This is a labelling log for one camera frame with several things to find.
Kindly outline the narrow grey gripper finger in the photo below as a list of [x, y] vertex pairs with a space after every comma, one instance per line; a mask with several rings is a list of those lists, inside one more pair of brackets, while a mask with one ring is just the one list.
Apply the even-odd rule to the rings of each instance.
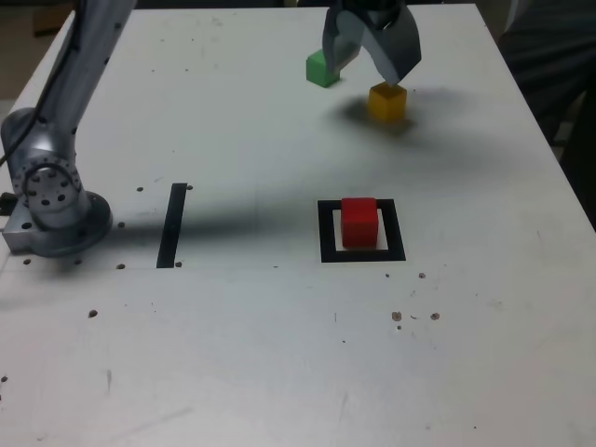
[[347, 8], [345, 1], [337, 1], [326, 14], [322, 34], [322, 49], [328, 70], [338, 75], [358, 55], [361, 46], [361, 22]]

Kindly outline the broad grey gripper finger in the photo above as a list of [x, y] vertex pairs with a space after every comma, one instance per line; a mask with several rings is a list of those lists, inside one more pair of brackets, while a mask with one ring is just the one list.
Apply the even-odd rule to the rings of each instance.
[[343, 7], [335, 19], [335, 69], [343, 70], [362, 49], [379, 75], [396, 86], [422, 59], [418, 28], [411, 10], [394, 4], [373, 10]]

